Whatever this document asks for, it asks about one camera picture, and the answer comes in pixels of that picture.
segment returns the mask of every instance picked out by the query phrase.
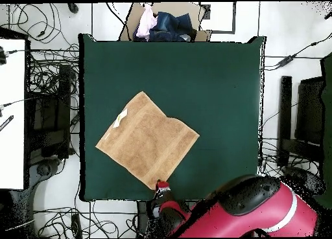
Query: white floor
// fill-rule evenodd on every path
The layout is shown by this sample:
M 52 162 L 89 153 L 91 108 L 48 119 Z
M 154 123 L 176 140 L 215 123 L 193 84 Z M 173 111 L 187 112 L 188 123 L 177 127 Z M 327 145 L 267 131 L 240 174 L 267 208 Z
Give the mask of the white floor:
M 78 33 L 92 34 L 96 40 L 117 40 L 122 30 L 122 24 L 107 9 L 105 3 L 77 4 L 79 12 L 72 14 L 66 4 L 55 4 L 59 10 L 62 32 L 69 43 L 78 43 Z M 49 4 L 37 5 L 42 9 L 49 22 L 53 24 L 52 12 Z M 125 19 L 130 3 L 114 3 L 116 11 L 121 19 Z M 231 15 L 225 10 L 213 10 L 222 7 L 222 3 L 213 3 L 211 6 L 211 21 L 202 24 L 204 29 L 217 27 L 218 30 L 229 30 Z M 247 42 L 253 36 L 266 36 L 267 44 L 265 49 L 265 65 L 275 65 L 282 57 L 298 52 L 305 46 L 314 41 L 326 38 L 332 31 L 332 18 L 325 20 L 324 16 L 332 10 L 331 6 L 325 3 L 307 2 L 237 2 L 235 34 L 213 34 L 211 41 L 236 41 Z M 43 16 L 33 8 L 27 8 L 29 22 L 24 27 L 29 28 L 37 21 L 44 21 Z M 12 14 L 11 23 L 18 21 L 19 10 Z M 0 24 L 8 22 L 7 7 L 0 5 Z M 32 35 L 38 35 L 42 30 L 42 25 L 35 30 L 31 30 Z M 32 49 L 66 49 L 68 44 L 61 35 L 57 36 L 52 42 L 42 44 L 32 40 Z M 295 58 L 290 64 L 276 69 L 275 71 L 265 71 L 265 95 L 263 120 L 278 112 L 279 104 L 279 81 L 281 76 L 292 76 L 292 101 L 296 103 L 298 96 L 298 84 L 301 80 L 320 76 L 320 59 L 332 52 L 332 39 L 329 39 L 315 47 L 309 47 L 299 57 Z M 293 107 L 292 115 L 292 136 L 294 136 L 295 111 Z M 264 127 L 263 137 L 277 137 L 278 116 L 269 120 Z M 78 152 L 78 135 L 72 135 L 72 142 Z M 64 171 L 52 177 L 48 181 L 41 183 L 37 189 L 34 199 L 34 210 L 43 211 L 60 207 L 74 207 L 74 198 L 78 188 L 80 163 L 77 156 L 73 155 L 67 160 Z M 77 199 L 77 207 L 81 212 L 89 215 L 89 203 L 81 202 Z M 120 233 L 127 229 L 126 219 L 131 219 L 137 211 L 136 203 L 133 201 L 97 201 L 95 212 L 98 219 L 112 220 L 119 228 Z M 126 212 L 132 214 L 112 214 L 111 212 Z M 38 213 L 35 225 L 39 229 L 45 222 L 53 216 L 52 213 Z M 88 221 L 81 218 L 82 228 L 88 226 Z M 107 231 L 113 231 L 111 225 L 105 226 Z M 47 234 L 53 234 L 52 229 L 45 230 Z M 134 237 L 132 231 L 127 232 L 123 237 Z M 92 238 L 104 238 L 105 235 L 98 231 L 91 235 Z

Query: tangled wires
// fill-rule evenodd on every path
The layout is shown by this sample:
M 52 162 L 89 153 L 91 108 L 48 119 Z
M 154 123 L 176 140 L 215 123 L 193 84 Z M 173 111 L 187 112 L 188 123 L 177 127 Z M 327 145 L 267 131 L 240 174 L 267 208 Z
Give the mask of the tangled wires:
M 277 112 L 273 114 L 273 116 L 267 118 L 267 120 L 264 121 L 262 128 L 264 128 L 264 125 L 271 120 L 272 118 L 276 117 L 280 113 Z M 258 159 L 260 161 L 260 173 L 262 175 L 269 175 L 272 177 L 280 177 L 283 175 L 283 172 L 281 171 L 282 167 L 277 167 L 277 160 L 280 157 L 290 157 L 292 158 L 291 162 L 287 163 L 287 166 L 300 166 L 301 168 L 303 165 L 308 165 L 308 168 L 306 170 L 311 169 L 311 164 L 315 165 L 316 167 L 316 175 L 319 174 L 319 167 L 314 161 L 310 161 L 300 155 L 294 155 L 290 154 L 284 150 L 280 150 L 277 148 L 275 144 L 272 144 L 274 141 L 278 141 L 278 138 L 260 138 L 258 135 L 258 141 L 261 144 L 261 157 L 259 156 Z
M 18 16 L 18 22 L 17 23 L 5 23 L 3 25 L 0 25 L 0 27 L 4 27 L 7 26 L 12 29 L 13 25 L 17 25 L 18 29 L 23 31 L 26 35 L 28 35 L 28 37 L 32 38 L 35 41 L 38 41 L 40 43 L 50 43 L 52 40 L 54 40 L 59 34 L 62 35 L 63 39 L 65 40 L 65 42 L 70 45 L 70 43 L 67 41 L 67 39 L 65 38 L 64 34 L 62 33 L 62 26 L 61 26 L 61 21 L 60 21 L 60 15 L 59 15 L 59 11 L 58 8 L 53 4 L 50 3 L 49 4 L 51 12 L 52 12 L 52 19 L 53 21 L 50 22 L 47 18 L 47 14 L 45 14 L 38 6 L 36 5 L 32 5 L 32 4 L 26 4 L 23 7 L 20 7 L 19 4 L 16 4 L 16 8 L 14 9 L 14 11 L 12 12 L 12 15 L 14 14 L 14 12 L 16 10 L 20 10 L 19 12 L 19 16 Z M 29 22 L 29 15 L 26 13 L 26 8 L 27 7 L 31 7 L 31 8 L 35 8 L 41 15 L 42 18 L 45 21 L 39 21 L 33 25 L 31 25 L 29 28 L 23 27 L 24 24 L 27 24 Z M 56 15 L 54 10 L 56 10 L 56 15 L 58 17 L 58 22 L 59 22 L 59 28 L 56 28 Z M 41 25 L 41 31 L 39 32 L 39 34 L 37 36 L 33 36 L 30 32 L 32 30 L 32 28 L 35 28 Z
M 136 234 L 145 236 L 145 234 L 140 233 L 136 227 L 135 220 L 138 216 L 137 214 L 134 215 L 132 220 L 131 219 L 126 220 L 126 225 L 127 225 L 128 229 L 125 230 L 122 234 L 119 234 L 119 228 L 114 222 L 112 222 L 110 220 L 100 221 L 97 218 L 97 215 L 95 214 L 94 211 L 92 213 L 95 217 L 95 220 L 91 218 L 91 214 L 89 214 L 90 216 L 87 217 L 86 215 L 82 214 L 77 208 L 64 207 L 61 209 L 48 209 L 48 210 L 44 210 L 44 211 L 34 211 L 34 214 L 41 213 L 41 212 L 42 213 L 55 212 L 55 215 L 50 220 L 48 220 L 43 227 L 41 227 L 38 230 L 37 235 L 39 238 L 74 239 L 75 236 L 77 235 L 78 228 L 77 228 L 77 226 L 74 226 L 73 223 L 71 223 L 71 220 L 68 220 L 68 219 L 71 219 L 71 216 L 74 215 L 75 213 L 79 214 L 81 217 L 83 217 L 84 219 L 89 221 L 89 226 L 82 229 L 82 236 L 84 237 L 83 239 L 91 238 L 91 235 L 95 234 L 98 231 L 101 231 L 105 238 L 111 238 L 110 237 L 111 234 L 115 234 L 116 238 L 121 238 L 128 231 L 133 231 Z M 105 229 L 105 227 L 107 225 L 112 225 L 113 230 L 107 231 Z M 96 227 L 96 229 L 94 231 L 90 232 L 89 230 L 92 227 Z M 52 230 L 54 234 L 47 234 L 45 231 L 46 229 Z
M 59 88 L 59 69 L 61 65 L 71 67 L 71 98 L 75 105 L 71 109 L 78 110 L 78 45 L 72 44 L 64 51 L 32 50 L 30 62 L 29 93 L 57 95 Z

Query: green table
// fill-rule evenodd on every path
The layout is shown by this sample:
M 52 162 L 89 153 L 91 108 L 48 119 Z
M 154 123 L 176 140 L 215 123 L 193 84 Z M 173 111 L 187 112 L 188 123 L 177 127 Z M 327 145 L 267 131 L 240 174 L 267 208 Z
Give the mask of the green table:
M 80 42 L 80 198 L 148 200 L 154 192 L 95 145 L 144 91 L 200 134 L 169 178 L 178 199 L 201 199 L 257 172 L 260 54 L 251 43 Z

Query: brown towel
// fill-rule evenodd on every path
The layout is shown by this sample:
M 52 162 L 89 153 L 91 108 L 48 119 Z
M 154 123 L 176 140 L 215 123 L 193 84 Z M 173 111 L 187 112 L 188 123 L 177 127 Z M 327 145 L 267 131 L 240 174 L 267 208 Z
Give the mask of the brown towel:
M 150 189 L 166 181 L 199 134 L 175 118 L 168 118 L 144 93 L 126 105 L 117 128 L 113 124 L 96 147 L 125 167 Z

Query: red robot arm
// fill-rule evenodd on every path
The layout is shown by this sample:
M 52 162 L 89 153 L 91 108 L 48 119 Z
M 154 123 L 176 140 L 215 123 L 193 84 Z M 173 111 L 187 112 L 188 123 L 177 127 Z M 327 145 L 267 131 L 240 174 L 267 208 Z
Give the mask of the red robot arm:
M 270 236 L 312 236 L 317 213 L 279 179 L 243 176 L 185 211 L 169 187 L 156 187 L 151 208 L 166 237 L 241 237 L 255 229 Z

